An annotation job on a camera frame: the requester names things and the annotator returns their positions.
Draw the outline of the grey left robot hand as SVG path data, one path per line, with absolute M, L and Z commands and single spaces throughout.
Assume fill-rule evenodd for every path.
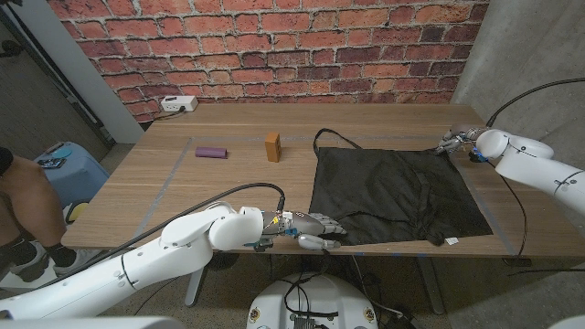
M 346 230 L 335 220 L 320 213 L 263 212 L 263 231 L 257 249 L 271 248 L 273 239 L 288 236 L 297 240 L 299 246 L 309 250 L 338 249 L 341 242 L 324 239 L 325 235 L 342 235 Z

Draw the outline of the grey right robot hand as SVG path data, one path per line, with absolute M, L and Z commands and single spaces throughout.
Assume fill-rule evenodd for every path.
M 472 124 L 456 123 L 443 135 L 435 148 L 435 154 L 451 153 L 467 143 L 475 143 L 479 136 L 489 128 Z

